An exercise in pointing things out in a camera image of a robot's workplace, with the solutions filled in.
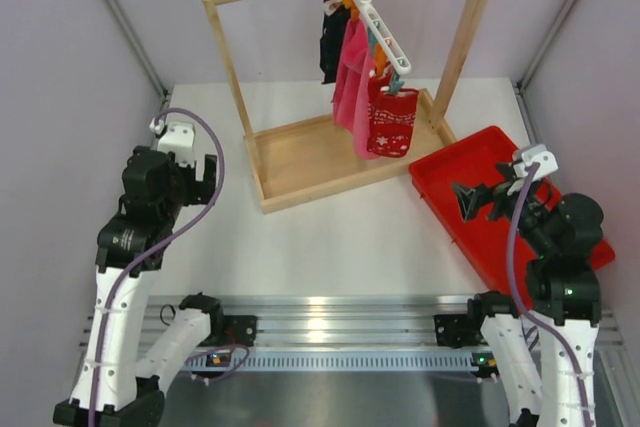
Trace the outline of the teal end clothes peg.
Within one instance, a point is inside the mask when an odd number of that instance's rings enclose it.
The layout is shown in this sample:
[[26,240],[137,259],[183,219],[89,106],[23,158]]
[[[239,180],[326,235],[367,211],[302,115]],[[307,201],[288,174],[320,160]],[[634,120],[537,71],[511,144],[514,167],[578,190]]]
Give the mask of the teal end clothes peg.
[[401,79],[400,74],[397,71],[393,70],[390,74],[388,84],[383,87],[381,91],[386,95],[395,96],[400,92],[403,86],[404,81]]

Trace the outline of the pink towel sock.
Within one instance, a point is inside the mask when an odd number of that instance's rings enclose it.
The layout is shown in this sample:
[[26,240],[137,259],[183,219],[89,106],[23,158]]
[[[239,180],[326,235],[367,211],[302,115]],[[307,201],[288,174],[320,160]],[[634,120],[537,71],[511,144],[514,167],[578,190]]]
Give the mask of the pink towel sock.
[[333,122],[350,132],[354,152],[364,160],[378,158],[367,147],[368,84],[373,66],[366,25],[360,20],[349,21],[343,39],[332,98]]

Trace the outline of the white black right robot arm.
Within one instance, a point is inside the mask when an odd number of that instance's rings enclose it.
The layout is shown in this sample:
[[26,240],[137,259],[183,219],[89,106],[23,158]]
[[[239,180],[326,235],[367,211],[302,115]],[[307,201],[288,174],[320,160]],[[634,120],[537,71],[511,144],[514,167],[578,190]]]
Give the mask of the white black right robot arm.
[[509,222],[506,269],[511,291],[468,302],[466,329],[497,362],[512,426],[593,426],[594,349],[602,295],[591,255],[603,239],[604,213],[591,197],[569,193],[548,208],[536,198],[541,165],[503,182],[452,190],[464,221],[488,206]]

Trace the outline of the red patterned sock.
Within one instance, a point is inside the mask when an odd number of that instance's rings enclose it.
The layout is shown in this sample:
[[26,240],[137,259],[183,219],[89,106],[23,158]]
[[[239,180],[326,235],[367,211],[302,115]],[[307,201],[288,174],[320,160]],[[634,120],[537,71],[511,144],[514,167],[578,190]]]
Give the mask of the red patterned sock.
[[388,73],[379,77],[373,76],[369,78],[368,96],[370,101],[374,101],[380,94],[385,94],[389,91],[391,78],[392,73]]
[[400,89],[377,93],[369,105],[367,150],[380,157],[402,158],[410,150],[419,91]]

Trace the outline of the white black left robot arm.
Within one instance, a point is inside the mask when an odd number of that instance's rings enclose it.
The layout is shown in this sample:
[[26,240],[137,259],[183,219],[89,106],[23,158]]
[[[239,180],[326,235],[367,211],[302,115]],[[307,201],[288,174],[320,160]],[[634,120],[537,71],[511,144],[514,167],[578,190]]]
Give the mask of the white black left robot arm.
[[185,233],[174,227],[182,208],[209,211],[224,168],[204,157],[204,175],[176,153],[134,149],[122,172],[116,214],[100,230],[96,300],[85,357],[70,397],[54,408],[58,426],[156,426],[166,394],[183,364],[203,342],[225,335],[220,302],[187,296],[174,320],[145,355],[139,344],[149,296],[167,247]]

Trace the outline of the white clip hanger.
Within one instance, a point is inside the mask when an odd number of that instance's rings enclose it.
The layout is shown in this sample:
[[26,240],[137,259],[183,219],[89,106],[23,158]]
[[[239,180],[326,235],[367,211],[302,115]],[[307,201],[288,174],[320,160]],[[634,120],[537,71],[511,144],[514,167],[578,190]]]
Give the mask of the white clip hanger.
[[373,0],[352,0],[360,11],[360,20],[365,26],[374,31],[378,44],[384,49],[391,66],[400,76],[408,75],[412,64],[397,42],[392,32],[373,5]]

